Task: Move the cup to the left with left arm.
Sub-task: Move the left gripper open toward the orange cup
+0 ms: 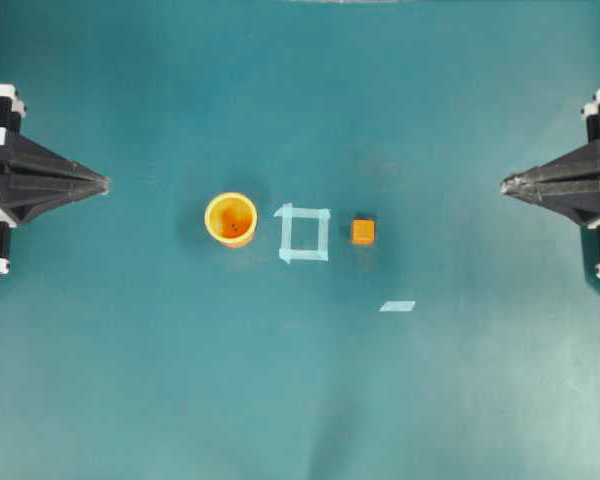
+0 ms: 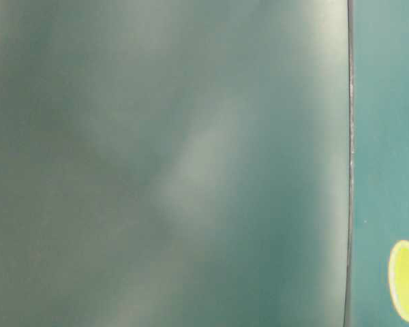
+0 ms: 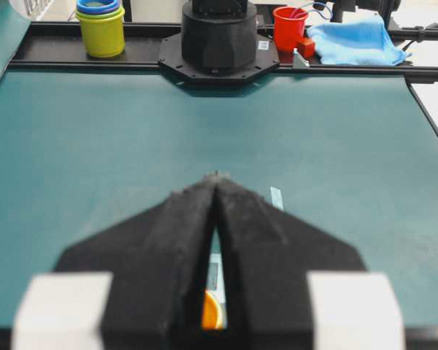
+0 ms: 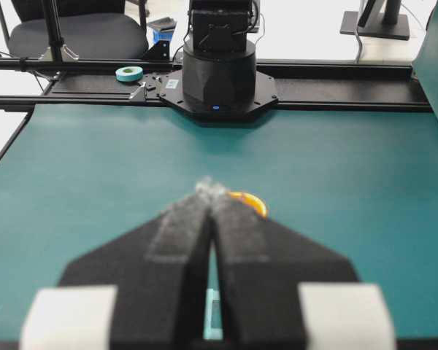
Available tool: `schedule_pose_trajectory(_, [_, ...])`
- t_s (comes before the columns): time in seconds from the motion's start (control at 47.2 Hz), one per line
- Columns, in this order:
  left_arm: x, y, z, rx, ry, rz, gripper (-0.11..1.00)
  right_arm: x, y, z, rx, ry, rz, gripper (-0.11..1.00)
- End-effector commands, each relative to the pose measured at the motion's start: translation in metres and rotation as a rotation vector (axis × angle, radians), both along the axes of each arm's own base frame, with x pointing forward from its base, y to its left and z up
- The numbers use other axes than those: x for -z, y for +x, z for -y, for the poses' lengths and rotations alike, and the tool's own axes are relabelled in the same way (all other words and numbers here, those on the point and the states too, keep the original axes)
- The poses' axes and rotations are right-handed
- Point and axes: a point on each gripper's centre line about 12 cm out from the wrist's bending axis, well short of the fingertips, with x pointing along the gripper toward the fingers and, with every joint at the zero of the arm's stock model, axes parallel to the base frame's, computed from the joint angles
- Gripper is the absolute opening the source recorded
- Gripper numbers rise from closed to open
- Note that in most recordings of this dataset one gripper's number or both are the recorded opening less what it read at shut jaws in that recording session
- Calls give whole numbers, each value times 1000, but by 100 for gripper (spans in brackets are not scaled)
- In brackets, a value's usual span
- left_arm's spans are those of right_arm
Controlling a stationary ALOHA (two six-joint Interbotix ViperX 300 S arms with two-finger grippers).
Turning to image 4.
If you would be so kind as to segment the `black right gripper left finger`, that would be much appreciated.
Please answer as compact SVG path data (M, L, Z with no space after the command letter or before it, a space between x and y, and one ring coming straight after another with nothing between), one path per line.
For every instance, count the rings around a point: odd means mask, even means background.
M201 193L72 260L40 289L22 349L186 349L202 336L210 200Z

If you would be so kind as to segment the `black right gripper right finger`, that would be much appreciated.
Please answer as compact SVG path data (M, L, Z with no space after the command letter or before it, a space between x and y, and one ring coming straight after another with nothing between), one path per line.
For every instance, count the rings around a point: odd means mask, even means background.
M378 285L340 253L227 194L211 205L223 330L235 349L395 349Z

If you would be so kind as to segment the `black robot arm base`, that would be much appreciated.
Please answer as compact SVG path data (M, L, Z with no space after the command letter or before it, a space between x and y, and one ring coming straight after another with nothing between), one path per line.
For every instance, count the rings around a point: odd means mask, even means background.
M247 35L258 20L256 1L190 1L182 67L162 83L159 98L206 123L254 120L278 102L273 77L257 70Z

